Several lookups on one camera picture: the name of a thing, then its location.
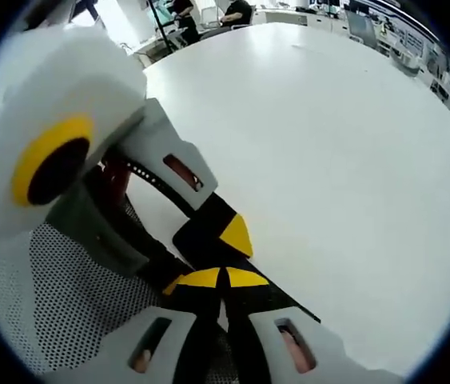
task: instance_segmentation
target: black circular joint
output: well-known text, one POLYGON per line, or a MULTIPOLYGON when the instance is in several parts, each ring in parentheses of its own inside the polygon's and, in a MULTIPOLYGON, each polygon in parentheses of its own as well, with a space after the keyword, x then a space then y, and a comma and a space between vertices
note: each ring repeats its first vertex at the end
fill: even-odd
POLYGON ((27 191, 34 206, 44 206, 65 192, 85 163, 90 141, 74 138, 59 146, 38 167, 27 191))

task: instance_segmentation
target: white table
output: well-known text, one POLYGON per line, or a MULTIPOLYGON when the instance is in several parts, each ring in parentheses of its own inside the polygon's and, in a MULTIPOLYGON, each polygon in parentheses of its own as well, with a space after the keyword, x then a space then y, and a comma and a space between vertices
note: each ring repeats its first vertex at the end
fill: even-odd
MULTIPOLYGON (((450 112, 376 51, 300 26, 204 40, 146 70, 254 262, 339 334, 352 358, 408 374, 450 322, 450 112)), ((185 217, 133 178, 151 233, 185 217)))

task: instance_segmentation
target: yellow circle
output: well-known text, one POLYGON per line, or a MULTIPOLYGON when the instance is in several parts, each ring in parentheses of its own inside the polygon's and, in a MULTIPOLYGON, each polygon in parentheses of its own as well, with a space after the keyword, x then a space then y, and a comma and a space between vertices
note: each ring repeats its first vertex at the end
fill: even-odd
POLYGON ((20 206, 30 206, 27 198, 31 180, 38 167, 57 148, 75 138, 91 142, 93 122, 86 116, 67 118, 43 132, 22 152, 11 179, 14 201, 20 206))

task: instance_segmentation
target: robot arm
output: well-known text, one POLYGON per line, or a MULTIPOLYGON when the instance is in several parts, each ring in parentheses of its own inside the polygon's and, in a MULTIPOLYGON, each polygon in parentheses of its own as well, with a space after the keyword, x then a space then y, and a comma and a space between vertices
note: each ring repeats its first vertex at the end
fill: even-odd
POLYGON ((200 382, 223 299, 241 382, 399 382, 349 359, 337 336, 249 262, 244 219, 216 188, 197 148, 146 98, 140 65, 103 31, 33 30, 0 49, 0 238, 47 220, 125 276, 159 277, 176 266, 157 287, 163 308, 143 310, 110 333, 77 369, 43 379, 200 382), (191 266, 106 207, 102 162, 144 178, 189 217, 173 243, 191 266), (297 372, 281 327, 314 357, 313 370, 297 372), (139 374, 131 364, 146 347, 152 360, 139 374))

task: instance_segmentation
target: white cabinet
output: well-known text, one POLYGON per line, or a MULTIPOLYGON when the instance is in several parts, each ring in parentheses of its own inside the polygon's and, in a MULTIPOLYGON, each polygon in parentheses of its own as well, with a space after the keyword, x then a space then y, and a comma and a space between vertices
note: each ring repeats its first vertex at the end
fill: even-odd
POLYGON ((256 24, 265 24, 266 22, 267 22, 266 13, 263 11, 259 12, 258 10, 255 11, 251 19, 251 23, 253 25, 256 25, 256 24))
POLYGON ((306 26, 306 14, 296 12, 295 10, 267 10, 265 12, 266 22, 285 22, 287 24, 296 24, 306 26))
POLYGON ((326 32, 331 32, 331 18, 319 14, 307 14, 306 16, 308 19, 308 26, 319 30, 325 30, 326 32))
POLYGON ((334 34, 349 37, 349 24, 345 20, 331 19, 331 31, 334 34))

